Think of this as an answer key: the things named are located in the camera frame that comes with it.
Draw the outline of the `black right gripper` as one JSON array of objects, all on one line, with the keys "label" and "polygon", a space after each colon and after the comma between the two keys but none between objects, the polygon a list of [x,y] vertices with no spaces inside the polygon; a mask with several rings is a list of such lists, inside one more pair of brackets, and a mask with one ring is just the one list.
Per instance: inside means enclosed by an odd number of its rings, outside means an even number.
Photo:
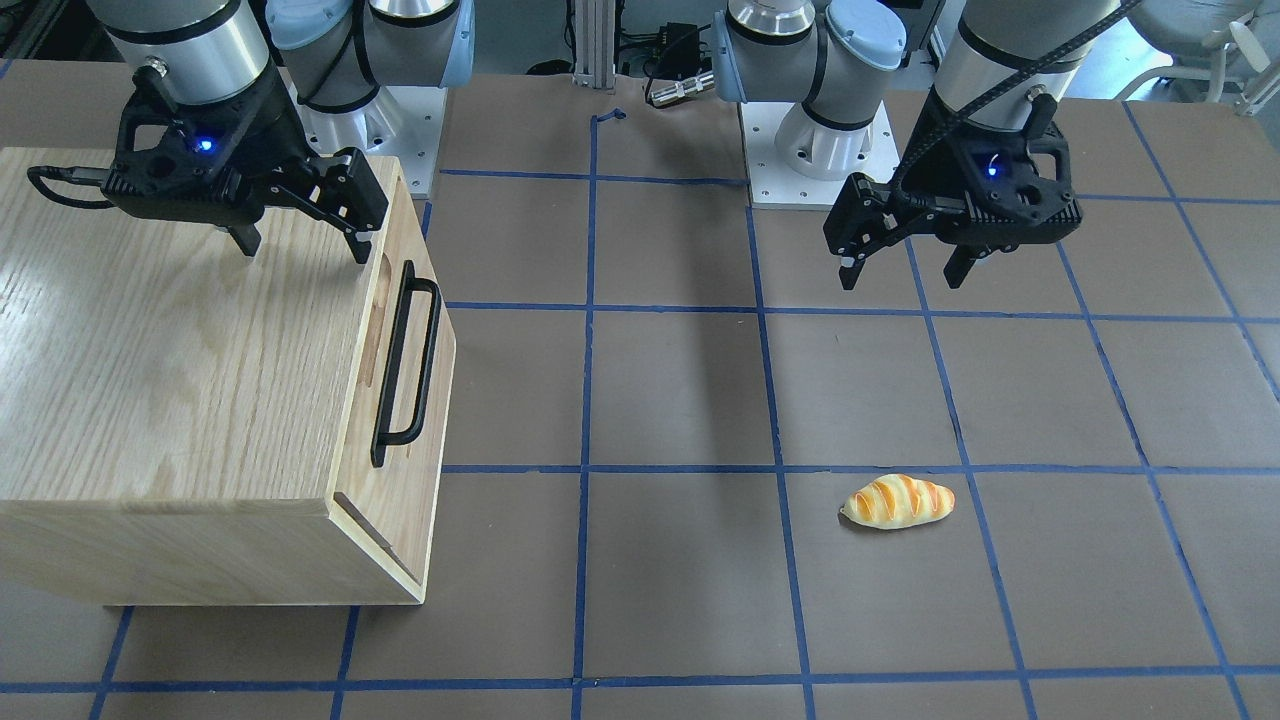
[{"label": "black right gripper", "polygon": [[255,258],[253,224],[266,202],[328,223],[364,265],[365,234],[379,231],[389,200],[358,149],[314,156],[275,61],[239,94],[216,102],[179,104],[154,67],[133,74],[114,160],[102,193],[141,219],[224,225],[241,252]]}]

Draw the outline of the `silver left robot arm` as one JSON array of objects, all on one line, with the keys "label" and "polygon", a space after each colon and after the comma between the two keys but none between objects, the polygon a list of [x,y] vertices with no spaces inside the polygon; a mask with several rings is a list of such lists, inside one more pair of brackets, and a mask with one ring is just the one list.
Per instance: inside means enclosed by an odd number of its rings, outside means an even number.
[{"label": "silver left robot arm", "polygon": [[[913,234],[952,247],[951,288],[993,252],[1052,245],[1076,231],[1069,145],[1055,117],[1093,41],[1133,1],[969,1],[888,179],[849,169],[823,224],[852,290],[867,260]],[[902,60],[908,32],[878,1],[730,1],[710,42],[717,94],[787,102],[780,149],[815,167],[817,141],[865,138]]]}]

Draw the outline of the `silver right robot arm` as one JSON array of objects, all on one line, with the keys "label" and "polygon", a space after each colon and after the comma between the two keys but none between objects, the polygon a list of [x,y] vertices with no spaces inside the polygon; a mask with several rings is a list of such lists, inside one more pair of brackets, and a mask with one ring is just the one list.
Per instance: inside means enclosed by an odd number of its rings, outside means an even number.
[{"label": "silver right robot arm", "polygon": [[76,168],[97,209],[215,225],[242,254],[268,208],[335,227],[364,264],[388,199],[367,151],[396,128],[367,119],[325,141],[302,113],[357,119],[392,86],[458,87],[474,68],[471,1],[91,1],[134,90],[105,169]]}]

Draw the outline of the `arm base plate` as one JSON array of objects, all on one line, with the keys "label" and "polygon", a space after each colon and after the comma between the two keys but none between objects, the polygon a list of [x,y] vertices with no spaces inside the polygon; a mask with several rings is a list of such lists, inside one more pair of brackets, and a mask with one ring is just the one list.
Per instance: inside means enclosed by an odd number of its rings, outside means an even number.
[{"label": "arm base plate", "polygon": [[751,205],[755,209],[828,210],[852,173],[890,182],[899,165],[884,104],[870,124],[824,127],[791,102],[739,106]]},{"label": "arm base plate", "polygon": [[298,113],[312,149],[332,155],[355,147],[370,158],[398,158],[410,195],[429,200],[448,97],[445,88],[392,86],[353,111],[334,114],[300,106]]}]

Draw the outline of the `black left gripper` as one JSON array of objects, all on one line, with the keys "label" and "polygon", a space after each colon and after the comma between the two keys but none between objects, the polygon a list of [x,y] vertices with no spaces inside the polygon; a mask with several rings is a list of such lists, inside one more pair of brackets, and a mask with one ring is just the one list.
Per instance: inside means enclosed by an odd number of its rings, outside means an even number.
[{"label": "black left gripper", "polygon": [[[1083,223],[1073,188],[1068,141],[1053,122],[1057,100],[1041,94],[1020,129],[1009,132],[960,123],[925,154],[925,192],[896,192],[863,172],[844,182],[823,223],[838,281],[854,290],[867,259],[910,234],[955,245],[943,265],[951,290],[1001,247],[1056,243]],[[963,210],[946,217],[941,199]]]}]

